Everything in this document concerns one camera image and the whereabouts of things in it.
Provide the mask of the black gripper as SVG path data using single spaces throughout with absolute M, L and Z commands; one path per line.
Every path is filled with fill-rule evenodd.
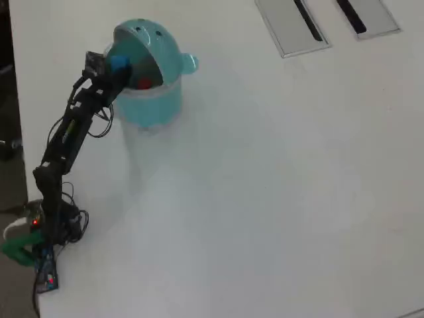
M 132 68 L 115 70 L 115 63 L 109 59 L 105 62 L 105 74 L 90 75 L 91 85 L 87 89 L 90 101 L 114 101 L 119 92 L 128 86 L 132 77 Z

